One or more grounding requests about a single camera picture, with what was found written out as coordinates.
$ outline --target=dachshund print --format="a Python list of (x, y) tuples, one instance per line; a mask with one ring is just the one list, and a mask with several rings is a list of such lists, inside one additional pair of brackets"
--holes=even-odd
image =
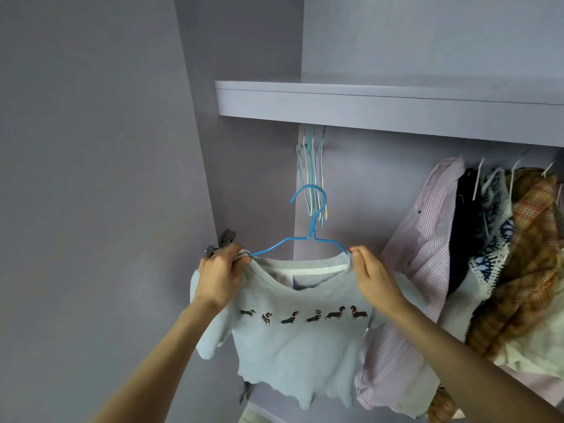
[(280, 321), (281, 324), (292, 324), (294, 323), (294, 320), (296, 320), (296, 316), (298, 316), (298, 313), (300, 312), (293, 312), (292, 316), (290, 316), (287, 319), (284, 319), (283, 321)]
[(316, 320), (319, 320), (320, 318), (321, 318), (321, 310), (316, 310), (315, 316), (313, 318), (306, 319), (306, 322), (315, 322)]
[(351, 306), (351, 313), (352, 313), (352, 316), (353, 316), (352, 318), (353, 318), (353, 319), (356, 319), (356, 318), (367, 318), (367, 317), (368, 317), (368, 315), (366, 314), (366, 312), (358, 312), (358, 311), (356, 310), (356, 307), (353, 306), (353, 305)]
[(343, 312), (345, 311), (345, 306), (341, 306), (339, 307), (339, 311), (338, 312), (331, 312), (329, 313), (325, 319), (331, 319), (331, 318), (337, 318), (337, 319), (341, 319), (341, 316), (343, 314)]
[(253, 309), (251, 310), (239, 310), (239, 313), (242, 315), (249, 315), (251, 318), (253, 317), (253, 313), (256, 313)]
[(272, 317), (272, 313), (266, 313), (262, 315), (262, 319), (264, 320), (264, 325), (270, 325), (270, 318)]

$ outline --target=blue hanger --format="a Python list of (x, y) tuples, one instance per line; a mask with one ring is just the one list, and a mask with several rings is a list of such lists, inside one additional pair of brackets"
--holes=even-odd
[(325, 206), (327, 205), (327, 195), (325, 194), (325, 191), (323, 191), (323, 189), (321, 187), (314, 185), (314, 184), (306, 184), (306, 185), (300, 187), (298, 189), (298, 191), (296, 191), (296, 193), (294, 194), (294, 197), (292, 198), (290, 203), (294, 203), (296, 201), (296, 196), (298, 194), (300, 194), (300, 191), (302, 191), (306, 188), (314, 188), (314, 189), (318, 190), (319, 192), (321, 192), (321, 195), (323, 196), (323, 205), (321, 206), (321, 208), (319, 208), (319, 210), (311, 218), (310, 234), (308, 234), (307, 237), (287, 237), (286, 239), (284, 239), (281, 242), (278, 242), (276, 245), (272, 246), (271, 248), (265, 249), (264, 251), (255, 252), (254, 254), (251, 254), (250, 256), (259, 256), (261, 254), (266, 254), (267, 252), (272, 251), (272, 249), (276, 248), (277, 246), (280, 246), (284, 242), (287, 242), (289, 240), (307, 240), (312, 235), (313, 235), (315, 240), (317, 240), (319, 242), (328, 242), (328, 243), (335, 244), (341, 249), (341, 251), (343, 251), (345, 254), (347, 253), (347, 251), (337, 241), (329, 240), (329, 239), (320, 239), (316, 235), (315, 227), (316, 227), (316, 223), (317, 223), (317, 218), (318, 218), (319, 214), (323, 212), (323, 210), (325, 209)]

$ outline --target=black garment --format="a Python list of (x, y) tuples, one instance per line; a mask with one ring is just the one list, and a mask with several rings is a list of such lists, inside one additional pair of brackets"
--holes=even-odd
[(480, 184), (474, 195), (476, 169), (466, 169), (458, 180), (456, 188), (455, 215), (452, 220), (451, 238), (448, 244), (451, 267), (448, 275), (448, 293), (452, 294), (468, 274), (468, 260), (482, 248), (482, 240), (477, 237), (482, 220), (482, 193)]

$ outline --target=wardrobe door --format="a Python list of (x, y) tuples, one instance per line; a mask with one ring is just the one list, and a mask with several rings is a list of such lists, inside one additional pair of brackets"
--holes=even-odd
[[(0, 421), (87, 421), (216, 242), (174, 3), (2, 4)], [(242, 387), (232, 341), (194, 354), (167, 421), (235, 422)]]

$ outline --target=hand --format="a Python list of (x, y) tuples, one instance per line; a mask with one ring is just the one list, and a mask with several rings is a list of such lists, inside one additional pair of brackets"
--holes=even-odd
[(216, 313), (225, 308), (241, 287), (241, 275), (251, 262), (250, 256), (244, 256), (233, 262), (241, 249), (243, 249), (241, 245), (232, 244), (211, 258), (200, 260), (200, 281), (192, 303), (202, 303)]
[(366, 300), (386, 316), (408, 305), (394, 276), (366, 246), (353, 246), (350, 251), (356, 273), (356, 284)]

